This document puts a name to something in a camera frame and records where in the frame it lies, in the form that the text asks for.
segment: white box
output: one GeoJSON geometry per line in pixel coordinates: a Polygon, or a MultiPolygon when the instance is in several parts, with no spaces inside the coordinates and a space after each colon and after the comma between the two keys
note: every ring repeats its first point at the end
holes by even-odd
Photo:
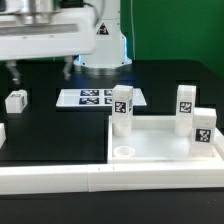
{"type": "Polygon", "coordinates": [[[196,86],[179,85],[177,91],[175,134],[188,137],[192,132],[196,86]]]}
{"type": "Polygon", "coordinates": [[[212,156],[215,142],[216,110],[195,108],[192,129],[191,156],[212,156]]]}
{"type": "Polygon", "coordinates": [[[194,128],[210,128],[216,127],[216,110],[208,108],[195,108],[194,109],[194,128]]]}
{"type": "Polygon", "coordinates": [[[196,86],[179,85],[177,91],[176,115],[193,115],[196,99],[196,86]]]}
{"type": "Polygon", "coordinates": [[[133,87],[117,85],[112,95],[113,132],[116,136],[131,134],[133,117],[133,87]]]}
{"type": "Polygon", "coordinates": [[[7,113],[22,113],[27,103],[27,92],[25,90],[12,91],[5,100],[6,111],[7,113]]]}
{"type": "Polygon", "coordinates": [[[5,142],[5,139],[6,139],[5,126],[4,126],[4,124],[0,124],[0,149],[5,142]]]}

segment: black tabletop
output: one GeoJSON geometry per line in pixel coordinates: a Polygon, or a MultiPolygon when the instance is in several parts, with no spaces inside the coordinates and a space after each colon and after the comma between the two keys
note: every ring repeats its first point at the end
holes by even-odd
{"type": "MultiPolygon", "coordinates": [[[[224,80],[195,61],[136,61],[115,76],[74,72],[63,79],[63,63],[22,61],[21,86],[0,66],[0,123],[7,141],[0,166],[106,163],[108,108],[56,108],[61,89],[141,88],[147,107],[135,115],[174,115],[177,87],[196,85],[196,106],[216,108],[223,132],[224,80]],[[4,100],[25,89],[29,105],[22,114],[7,114],[4,100]]],[[[0,196],[2,223],[223,223],[224,190],[185,189],[0,196]]]]}

